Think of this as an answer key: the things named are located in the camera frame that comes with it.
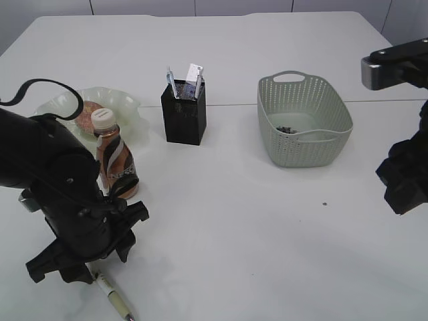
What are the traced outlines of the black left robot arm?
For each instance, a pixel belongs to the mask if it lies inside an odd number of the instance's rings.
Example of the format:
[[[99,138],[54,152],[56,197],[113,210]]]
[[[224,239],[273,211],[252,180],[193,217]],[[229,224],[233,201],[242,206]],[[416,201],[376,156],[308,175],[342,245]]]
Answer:
[[[90,262],[116,252],[126,261],[136,238],[132,227],[148,219],[144,203],[105,196],[100,163],[51,116],[1,111],[1,185],[21,189],[21,202],[42,211],[55,240],[27,262],[31,279],[50,272],[63,281],[91,284]]]

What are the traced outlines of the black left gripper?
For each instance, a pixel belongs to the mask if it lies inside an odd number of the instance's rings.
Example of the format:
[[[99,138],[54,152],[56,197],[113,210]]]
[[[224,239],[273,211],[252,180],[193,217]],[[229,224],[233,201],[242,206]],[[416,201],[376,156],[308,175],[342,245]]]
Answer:
[[[91,284],[93,277],[86,264],[104,259],[113,251],[125,263],[136,243],[132,227],[149,218],[141,201],[127,205],[124,199],[117,199],[113,211],[88,209],[65,200],[47,207],[37,202],[56,239],[25,264],[36,283],[58,271],[66,283]]]

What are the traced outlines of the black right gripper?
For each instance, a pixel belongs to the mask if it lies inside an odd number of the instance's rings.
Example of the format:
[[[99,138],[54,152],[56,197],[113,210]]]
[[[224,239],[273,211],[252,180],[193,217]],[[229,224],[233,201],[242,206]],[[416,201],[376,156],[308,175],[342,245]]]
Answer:
[[[427,103],[419,113],[419,129],[394,144],[377,169],[386,187],[385,201],[397,215],[427,202]]]

